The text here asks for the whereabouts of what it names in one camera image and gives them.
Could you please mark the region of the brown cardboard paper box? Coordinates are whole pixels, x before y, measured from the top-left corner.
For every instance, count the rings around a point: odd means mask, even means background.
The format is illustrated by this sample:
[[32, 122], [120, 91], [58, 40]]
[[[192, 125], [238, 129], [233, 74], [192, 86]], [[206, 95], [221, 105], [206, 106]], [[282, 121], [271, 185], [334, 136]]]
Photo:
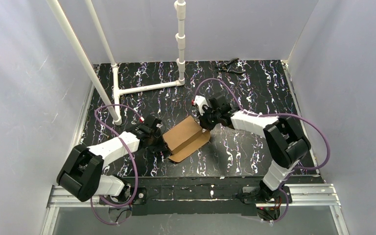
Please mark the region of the brown cardboard paper box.
[[171, 156], [169, 160], [180, 163], [211, 139], [210, 131], [203, 128], [192, 116], [187, 116], [180, 123], [163, 134]]

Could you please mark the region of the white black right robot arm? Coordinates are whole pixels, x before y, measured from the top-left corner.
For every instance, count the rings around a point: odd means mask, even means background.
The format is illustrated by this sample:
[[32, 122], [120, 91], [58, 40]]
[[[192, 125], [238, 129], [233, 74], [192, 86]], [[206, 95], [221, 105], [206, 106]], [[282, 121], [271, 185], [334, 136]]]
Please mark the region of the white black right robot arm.
[[311, 149], [299, 122], [289, 115], [264, 117], [231, 106], [222, 95], [210, 99], [197, 95], [192, 105], [197, 108], [199, 124], [205, 130], [210, 131], [221, 124], [266, 139], [272, 162], [260, 182], [260, 188], [267, 193], [276, 191]]

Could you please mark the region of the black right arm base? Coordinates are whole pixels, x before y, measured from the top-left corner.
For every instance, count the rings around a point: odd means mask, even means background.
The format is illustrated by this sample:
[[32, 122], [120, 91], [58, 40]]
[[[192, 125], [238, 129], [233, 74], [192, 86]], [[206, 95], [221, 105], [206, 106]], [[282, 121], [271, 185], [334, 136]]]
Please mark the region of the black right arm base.
[[293, 202], [289, 187], [280, 184], [278, 188], [271, 191], [263, 182], [257, 187], [243, 187], [233, 198], [244, 204], [261, 204], [257, 207], [258, 217], [263, 222], [271, 223], [284, 216], [281, 206], [289, 207]]

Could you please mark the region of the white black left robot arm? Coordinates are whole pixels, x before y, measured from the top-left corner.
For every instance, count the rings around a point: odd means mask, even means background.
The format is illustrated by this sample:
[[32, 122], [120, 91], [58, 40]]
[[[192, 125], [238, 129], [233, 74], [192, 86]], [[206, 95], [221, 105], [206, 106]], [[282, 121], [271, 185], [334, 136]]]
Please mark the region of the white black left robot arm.
[[120, 196], [128, 186], [119, 177], [105, 175], [104, 168], [139, 150], [167, 151], [161, 125], [160, 119], [148, 115], [117, 137], [103, 143], [92, 146], [76, 145], [56, 178], [57, 184], [81, 202], [86, 202], [96, 195]]

